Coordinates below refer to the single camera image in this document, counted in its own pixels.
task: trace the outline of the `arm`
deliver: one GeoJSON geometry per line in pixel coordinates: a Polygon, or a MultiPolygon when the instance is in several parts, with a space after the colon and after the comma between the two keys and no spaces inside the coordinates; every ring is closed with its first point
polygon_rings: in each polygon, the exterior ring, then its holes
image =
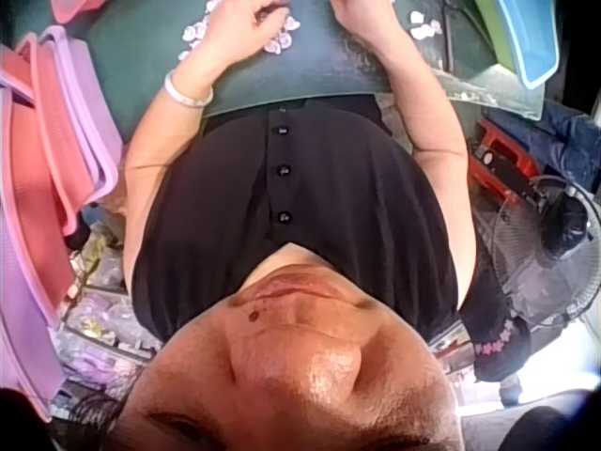
{"type": "MultiPolygon", "coordinates": [[[[223,0],[211,16],[203,43],[177,67],[173,85],[182,95],[205,99],[232,64],[258,52],[282,28],[287,8],[274,10],[262,23],[255,14],[274,0],[223,0]]],[[[142,118],[128,150],[128,188],[123,263],[131,289],[133,266],[142,246],[146,219],[168,167],[198,134],[203,109],[180,105],[162,89],[142,118]]]]}
{"type": "Polygon", "coordinates": [[[468,193],[468,152],[453,106],[396,19],[390,0],[331,0],[338,21],[382,62],[415,160],[439,201],[459,285],[470,288],[476,245],[468,193]]]}

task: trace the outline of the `black blouse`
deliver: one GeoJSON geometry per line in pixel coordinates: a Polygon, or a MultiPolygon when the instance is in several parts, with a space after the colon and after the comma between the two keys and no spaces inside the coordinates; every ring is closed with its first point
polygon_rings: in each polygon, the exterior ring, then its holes
{"type": "Polygon", "coordinates": [[[312,104],[228,121],[174,162],[134,268],[136,316],[167,341],[290,242],[426,340],[455,317],[447,230],[422,169],[374,121],[312,104]]]}

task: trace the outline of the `nose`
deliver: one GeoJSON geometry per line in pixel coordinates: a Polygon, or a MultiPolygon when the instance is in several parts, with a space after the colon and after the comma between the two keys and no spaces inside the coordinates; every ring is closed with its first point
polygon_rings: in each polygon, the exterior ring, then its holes
{"type": "Polygon", "coordinates": [[[352,393],[362,357],[358,345],[286,325],[232,343],[230,358],[241,387],[327,407],[352,393]]]}

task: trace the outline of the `neck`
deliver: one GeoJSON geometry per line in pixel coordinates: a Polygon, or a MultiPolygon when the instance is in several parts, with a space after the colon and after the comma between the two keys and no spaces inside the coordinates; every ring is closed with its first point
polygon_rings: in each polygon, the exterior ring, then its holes
{"type": "Polygon", "coordinates": [[[257,283],[284,266],[291,265],[319,265],[331,268],[331,264],[317,254],[291,242],[259,263],[244,281],[240,290],[257,283]]]}

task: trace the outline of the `hand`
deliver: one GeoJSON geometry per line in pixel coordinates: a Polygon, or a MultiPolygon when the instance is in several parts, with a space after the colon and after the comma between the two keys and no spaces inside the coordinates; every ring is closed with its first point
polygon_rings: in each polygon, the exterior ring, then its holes
{"type": "Polygon", "coordinates": [[[377,55],[398,51],[406,36],[391,0],[331,0],[336,20],[377,55]]]}
{"type": "Polygon", "coordinates": [[[290,10],[276,8],[261,23],[257,22],[256,14],[263,8],[282,3],[278,0],[223,0],[211,14],[207,34],[197,50],[212,54],[225,68],[249,58],[277,36],[290,10]]]}

